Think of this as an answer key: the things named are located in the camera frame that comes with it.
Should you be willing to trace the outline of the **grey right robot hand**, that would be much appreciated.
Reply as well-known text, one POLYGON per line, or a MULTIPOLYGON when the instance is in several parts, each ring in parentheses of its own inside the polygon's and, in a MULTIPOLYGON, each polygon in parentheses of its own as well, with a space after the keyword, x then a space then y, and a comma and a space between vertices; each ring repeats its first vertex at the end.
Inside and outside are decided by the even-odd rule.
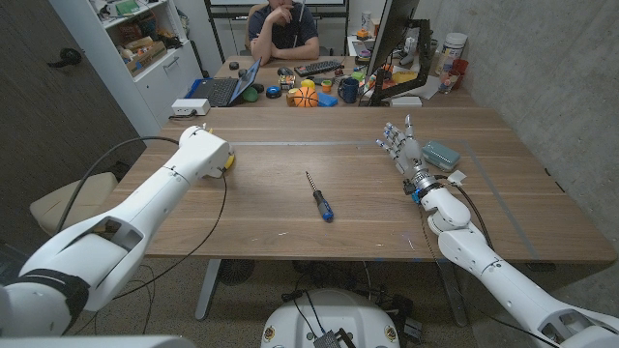
POLYGON ((383 130, 385 140, 377 139, 377 145, 395 162, 396 169, 404 177, 403 189, 408 195, 424 196, 440 184, 428 171, 422 149, 414 137, 410 116, 405 117, 405 129, 388 122, 383 130))

